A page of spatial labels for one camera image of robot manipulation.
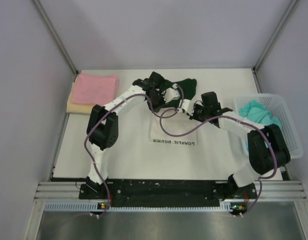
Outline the white and green t shirt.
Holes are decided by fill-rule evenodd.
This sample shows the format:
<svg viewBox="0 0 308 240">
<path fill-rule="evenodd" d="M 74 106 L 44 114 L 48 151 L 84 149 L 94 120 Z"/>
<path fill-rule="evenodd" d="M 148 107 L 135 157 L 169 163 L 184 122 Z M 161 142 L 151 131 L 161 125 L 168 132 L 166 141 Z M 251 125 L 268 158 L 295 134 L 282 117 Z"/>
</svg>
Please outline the white and green t shirt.
<svg viewBox="0 0 308 240">
<path fill-rule="evenodd" d="M 178 82 L 167 80 L 161 87 L 162 94 L 171 98 L 172 90 L 178 91 L 178 99 L 166 103 L 162 107 L 154 107 L 157 116 L 152 117 L 149 127 L 149 140 L 153 143 L 189 145 L 198 144 L 198 134 L 190 132 L 198 123 L 189 119 L 187 112 L 176 113 L 181 102 L 186 107 L 193 104 L 196 95 L 197 80 L 187 78 Z"/>
</svg>

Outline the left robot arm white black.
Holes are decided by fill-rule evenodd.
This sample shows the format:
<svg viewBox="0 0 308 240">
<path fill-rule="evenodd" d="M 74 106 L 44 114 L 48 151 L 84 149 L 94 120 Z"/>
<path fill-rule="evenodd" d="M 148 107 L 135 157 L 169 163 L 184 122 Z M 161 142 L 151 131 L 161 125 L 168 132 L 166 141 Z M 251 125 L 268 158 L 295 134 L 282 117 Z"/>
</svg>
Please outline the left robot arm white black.
<svg viewBox="0 0 308 240">
<path fill-rule="evenodd" d="M 118 140 L 119 117 L 143 102 L 147 103 L 156 117 L 161 109 L 170 108 L 171 102 L 178 101 L 177 106 L 184 102 L 181 86 L 172 82 L 166 86 L 167 83 L 169 81 L 159 73 L 152 72 L 148 78 L 135 80 L 124 93 L 110 103 L 92 108 L 84 147 L 91 157 L 88 180 L 92 182 L 90 192 L 96 198 L 103 198 L 108 191 L 105 183 L 108 173 L 104 153 Z"/>
</svg>

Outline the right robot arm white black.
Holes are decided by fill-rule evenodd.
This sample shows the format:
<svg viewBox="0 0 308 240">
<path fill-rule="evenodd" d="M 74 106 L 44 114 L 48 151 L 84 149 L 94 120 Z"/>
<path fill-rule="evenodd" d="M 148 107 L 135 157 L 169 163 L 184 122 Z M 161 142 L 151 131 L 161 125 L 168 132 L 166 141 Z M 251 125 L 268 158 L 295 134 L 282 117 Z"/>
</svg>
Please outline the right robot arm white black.
<svg viewBox="0 0 308 240">
<path fill-rule="evenodd" d="M 191 120 L 209 122 L 219 129 L 231 132 L 247 144 L 248 162 L 227 180 L 227 192 L 239 198 L 246 186 L 268 172 L 273 175 L 291 161 L 291 155 L 279 126 L 272 123 L 255 123 L 228 107 L 221 107 L 215 92 L 201 95 L 201 103 L 194 103 L 190 112 Z"/>
</svg>

